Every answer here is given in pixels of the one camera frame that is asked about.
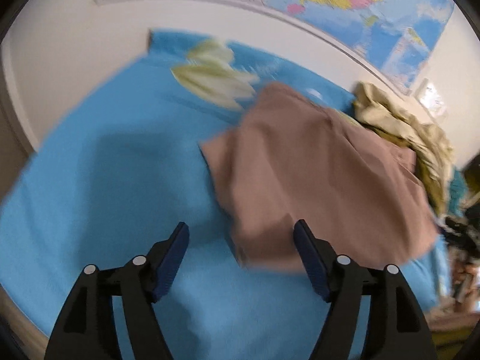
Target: bed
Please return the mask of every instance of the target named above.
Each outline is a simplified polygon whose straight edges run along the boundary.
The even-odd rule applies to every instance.
[[[32,358],[41,358],[84,266],[121,266],[184,221],[189,249],[169,295],[154,307],[174,358],[307,359],[328,305],[304,274],[239,267],[228,242],[230,219],[215,202],[198,148],[236,125],[255,95],[235,101],[240,110],[218,105],[172,74],[211,44],[208,36],[153,31],[150,39],[146,55],[61,121],[3,202],[0,283],[16,311],[10,324],[21,326],[24,345],[36,346]],[[248,80],[254,92],[280,80],[351,112],[353,95],[311,71],[238,43],[215,47],[216,55],[231,50],[225,68],[256,76]],[[401,269],[422,309],[435,306],[448,288],[443,240]],[[132,359],[118,299],[114,309],[122,354]],[[365,298],[352,357],[362,350],[368,310]]]

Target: folded shirt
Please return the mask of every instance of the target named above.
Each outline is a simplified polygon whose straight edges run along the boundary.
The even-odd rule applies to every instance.
[[[287,85],[266,86],[237,128],[201,148],[241,264],[302,270],[299,219],[371,268],[417,258],[436,240],[412,151]]]

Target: bedroom wall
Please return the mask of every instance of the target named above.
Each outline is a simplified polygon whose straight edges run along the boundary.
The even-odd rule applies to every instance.
[[[1,51],[14,107],[35,148],[83,97],[145,52],[149,28],[184,29],[237,40],[290,59],[348,90],[359,80],[369,81],[420,119],[428,120],[416,101],[400,99],[357,63],[356,56],[352,58],[314,34],[258,13],[182,0],[102,6],[93,0],[30,0]],[[327,40],[342,48],[335,40]],[[457,8],[416,86],[425,75],[437,85],[449,107],[442,126],[457,149],[457,164],[462,166],[480,149],[476,128],[480,120],[476,87],[480,42]]]

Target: light green cloth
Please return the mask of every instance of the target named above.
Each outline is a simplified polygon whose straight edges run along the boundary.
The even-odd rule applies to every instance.
[[[417,177],[425,186],[435,213],[444,215],[453,174],[453,147],[445,132],[435,123],[420,123],[373,84],[360,83],[356,96],[357,121],[373,127],[377,133],[380,130],[383,133],[379,135],[391,142],[398,144],[395,141],[404,140],[416,152]]]

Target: pile of clothes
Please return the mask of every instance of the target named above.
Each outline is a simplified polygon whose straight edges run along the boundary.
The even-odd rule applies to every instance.
[[[274,82],[237,128],[201,145],[241,264],[301,270],[298,219],[366,267],[404,264],[432,247],[429,202],[446,212],[452,147],[375,86],[356,95],[354,120]]]

